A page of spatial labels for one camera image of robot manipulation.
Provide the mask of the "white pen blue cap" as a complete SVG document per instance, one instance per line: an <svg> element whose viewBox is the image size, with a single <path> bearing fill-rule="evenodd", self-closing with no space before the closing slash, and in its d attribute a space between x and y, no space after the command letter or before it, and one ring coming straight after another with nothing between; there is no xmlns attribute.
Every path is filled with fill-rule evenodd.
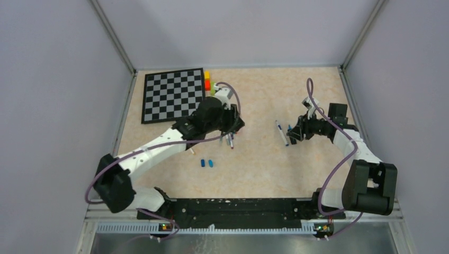
<svg viewBox="0 0 449 254"><path fill-rule="evenodd" d="M287 141L286 136L285 136L284 133L283 133L283 130L282 130L281 125L279 124L279 122L278 122L277 120L275 120L275 124L276 124L276 127L277 127L277 129L278 129L278 131L279 131L279 133L280 133L280 137L281 137L281 139L282 139L284 145L285 145L286 147L288 147L288 146L289 146L289 142Z"/></svg>

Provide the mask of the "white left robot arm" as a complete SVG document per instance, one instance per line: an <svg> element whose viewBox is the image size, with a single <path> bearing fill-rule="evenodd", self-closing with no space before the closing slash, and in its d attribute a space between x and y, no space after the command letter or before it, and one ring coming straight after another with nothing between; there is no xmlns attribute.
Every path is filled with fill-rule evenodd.
<svg viewBox="0 0 449 254"><path fill-rule="evenodd" d="M240 101L231 104L224 97L206 97L191 115L178 119L163 134L140 148L120 157L104 155L88 189L94 189L100 196L98 204L106 205L113 214L129 208L138 198L152 215L163 219L169 214L170 205L162 194L155 188L139 194L134 182L169 157L198 143L213 141L207 134L220 131L224 136L239 131L244 125Z"/></svg>

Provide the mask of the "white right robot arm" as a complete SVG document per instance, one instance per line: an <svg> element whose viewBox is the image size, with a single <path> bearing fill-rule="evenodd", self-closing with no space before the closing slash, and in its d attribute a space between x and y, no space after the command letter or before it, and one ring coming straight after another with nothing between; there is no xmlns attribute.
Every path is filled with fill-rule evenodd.
<svg viewBox="0 0 449 254"><path fill-rule="evenodd" d="M287 136L298 141L326 136L350 166L343 188L338 191L322 188L319 198L310 204L311 213L325 218L333 207L338 211L390 215L396 191L396 166L383 162L368 148L357 127L348 123L346 104L331 103L328 114L320 119L318 108L309 99L303 105L306 114L299 116Z"/></svg>

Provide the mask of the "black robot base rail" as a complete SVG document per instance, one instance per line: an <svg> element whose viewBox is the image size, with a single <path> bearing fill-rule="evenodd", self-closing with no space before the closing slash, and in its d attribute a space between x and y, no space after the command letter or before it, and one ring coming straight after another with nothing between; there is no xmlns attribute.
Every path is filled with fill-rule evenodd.
<svg viewBox="0 0 449 254"><path fill-rule="evenodd" d="M173 219L181 229L296 229L303 220L326 219L313 198L179 198L156 215Z"/></svg>

